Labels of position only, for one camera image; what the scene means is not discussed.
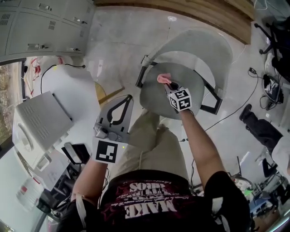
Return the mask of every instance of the fiducial marker cube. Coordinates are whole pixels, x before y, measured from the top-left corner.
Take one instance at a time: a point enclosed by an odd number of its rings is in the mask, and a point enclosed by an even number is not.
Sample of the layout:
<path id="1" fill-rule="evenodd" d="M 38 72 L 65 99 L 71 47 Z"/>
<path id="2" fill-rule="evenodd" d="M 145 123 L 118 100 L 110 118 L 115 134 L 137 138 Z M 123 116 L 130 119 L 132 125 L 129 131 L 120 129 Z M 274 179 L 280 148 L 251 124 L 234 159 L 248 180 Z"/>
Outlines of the fiducial marker cube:
<path id="1" fill-rule="evenodd" d="M 181 89 L 167 95 L 171 106 L 178 112 L 191 108 L 191 95 L 189 89 Z"/>

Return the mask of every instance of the white floor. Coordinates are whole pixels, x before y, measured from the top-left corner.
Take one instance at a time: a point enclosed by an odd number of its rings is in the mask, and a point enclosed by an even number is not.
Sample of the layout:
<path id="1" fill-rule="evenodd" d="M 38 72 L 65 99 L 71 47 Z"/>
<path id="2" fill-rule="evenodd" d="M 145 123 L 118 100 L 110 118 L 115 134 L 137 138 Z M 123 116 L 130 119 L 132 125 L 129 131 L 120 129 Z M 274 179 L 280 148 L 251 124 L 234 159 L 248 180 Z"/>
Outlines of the white floor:
<path id="1" fill-rule="evenodd" d="M 232 64 L 227 94 L 218 115 L 212 115 L 204 111 L 199 111 L 197 115 L 199 123 L 204 129 L 207 129 L 220 119 L 233 113 L 248 99 L 257 82 L 256 78 L 248 76 L 249 67 L 253 67 L 259 76 L 264 74 L 266 56 L 260 55 L 258 52 L 259 49 L 264 49 L 267 46 L 266 38 L 262 32 L 252 26 L 251 45 L 247 45 L 244 49 L 241 42 L 226 33 L 178 14 L 136 7 L 97 8 L 90 31 L 85 64 L 92 73 L 94 80 L 104 87 L 107 94 L 118 89 L 122 84 L 126 88 L 122 95 L 131 94 L 134 97 L 131 125 L 142 111 L 139 103 L 140 89 L 135 86 L 142 58 L 149 54 L 156 45 L 162 44 L 180 32 L 194 27 L 205 27 L 223 35 L 232 48 L 233 62 L 236 61 Z M 196 69 L 214 85 L 209 68 L 201 60 L 192 55 L 171 53 L 163 57 L 162 61 L 165 61 L 168 57 L 171 57 L 174 62 Z M 261 80 L 259 79 L 257 89 L 249 103 L 253 105 L 253 111 L 259 118 L 266 118 L 266 111 L 260 108 L 259 99 L 261 96 Z M 213 105 L 211 95 L 207 95 L 203 103 Z M 267 113 L 270 115 L 268 119 L 279 123 L 281 120 L 280 111 L 282 110 L 283 106 L 277 106 L 274 110 L 268 111 Z M 237 156 L 242 159 L 247 152 L 250 152 L 251 154 L 247 158 L 250 162 L 247 161 L 246 164 L 243 164 L 242 174 L 244 177 L 257 182 L 261 180 L 262 172 L 261 167 L 254 160 L 261 153 L 262 145 L 239 121 L 238 117 L 241 111 L 239 110 L 233 116 L 208 130 L 208 134 L 215 143 L 225 168 L 231 174 L 238 172 Z M 178 138 L 186 138 L 181 121 L 174 122 L 170 129 Z M 180 145 L 190 176 L 192 155 L 189 145 L 188 142 L 181 142 Z M 197 172 L 195 172 L 193 180 L 195 184 L 199 183 Z"/>

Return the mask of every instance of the cabinet drawer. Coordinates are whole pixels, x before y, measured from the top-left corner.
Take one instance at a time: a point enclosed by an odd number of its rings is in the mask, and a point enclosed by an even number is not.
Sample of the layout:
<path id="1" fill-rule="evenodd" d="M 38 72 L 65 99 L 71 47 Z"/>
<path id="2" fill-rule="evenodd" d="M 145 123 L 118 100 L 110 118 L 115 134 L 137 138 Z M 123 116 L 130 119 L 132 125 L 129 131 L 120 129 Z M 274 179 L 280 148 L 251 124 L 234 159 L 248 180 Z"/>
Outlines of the cabinet drawer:
<path id="1" fill-rule="evenodd" d="M 7 39 L 15 12 L 0 12 L 0 56 L 5 55 Z"/>
<path id="2" fill-rule="evenodd" d="M 10 54 L 54 51 L 58 26 L 59 21 L 19 13 L 12 33 Z"/>
<path id="3" fill-rule="evenodd" d="M 87 25 L 92 12 L 92 5 L 87 0 L 70 0 L 64 19 L 78 25 Z"/>
<path id="4" fill-rule="evenodd" d="M 61 33 L 56 51 L 64 53 L 83 53 L 84 28 L 61 23 Z"/>
<path id="5" fill-rule="evenodd" d="M 0 0 L 0 6 L 19 6 L 21 0 Z"/>
<path id="6" fill-rule="evenodd" d="M 22 0 L 21 6 L 60 17 L 67 0 Z"/>

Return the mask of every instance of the white chair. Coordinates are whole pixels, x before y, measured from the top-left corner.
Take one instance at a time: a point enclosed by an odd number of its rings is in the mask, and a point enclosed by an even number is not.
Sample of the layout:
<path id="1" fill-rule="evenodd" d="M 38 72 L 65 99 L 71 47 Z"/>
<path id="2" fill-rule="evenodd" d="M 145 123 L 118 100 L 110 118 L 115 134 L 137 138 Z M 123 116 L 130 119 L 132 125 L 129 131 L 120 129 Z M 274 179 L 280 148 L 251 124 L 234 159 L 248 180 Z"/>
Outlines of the white chair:
<path id="1" fill-rule="evenodd" d="M 159 55 L 170 51 L 190 53 L 203 60 L 214 76 L 215 88 L 195 70 L 184 65 L 154 62 Z M 180 82 L 184 88 L 189 89 L 193 103 L 191 110 L 194 115 L 198 113 L 199 109 L 217 114 L 226 94 L 231 63 L 232 50 L 222 35 L 203 28 L 185 31 L 144 57 L 136 83 L 136 86 L 141 88 L 140 103 L 145 109 L 158 115 L 180 119 L 179 114 L 174 111 L 167 99 L 163 84 L 157 82 L 159 74 L 171 73 L 173 80 Z M 152 68 L 148 71 L 145 81 L 142 83 L 144 73 L 149 66 L 152 66 Z M 202 105 L 204 87 L 216 98 L 215 107 Z"/>

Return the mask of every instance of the wooden wall panel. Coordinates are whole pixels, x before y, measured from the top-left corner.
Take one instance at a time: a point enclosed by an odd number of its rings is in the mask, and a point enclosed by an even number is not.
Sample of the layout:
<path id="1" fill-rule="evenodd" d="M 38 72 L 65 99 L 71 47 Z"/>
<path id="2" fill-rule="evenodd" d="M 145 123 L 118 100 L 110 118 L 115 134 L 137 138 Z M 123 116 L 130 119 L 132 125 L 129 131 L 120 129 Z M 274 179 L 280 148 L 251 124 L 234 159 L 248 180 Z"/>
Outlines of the wooden wall panel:
<path id="1" fill-rule="evenodd" d="M 96 6 L 127 5 L 155 8 L 210 24 L 244 44 L 251 43 L 253 6 L 247 0 L 95 0 Z"/>

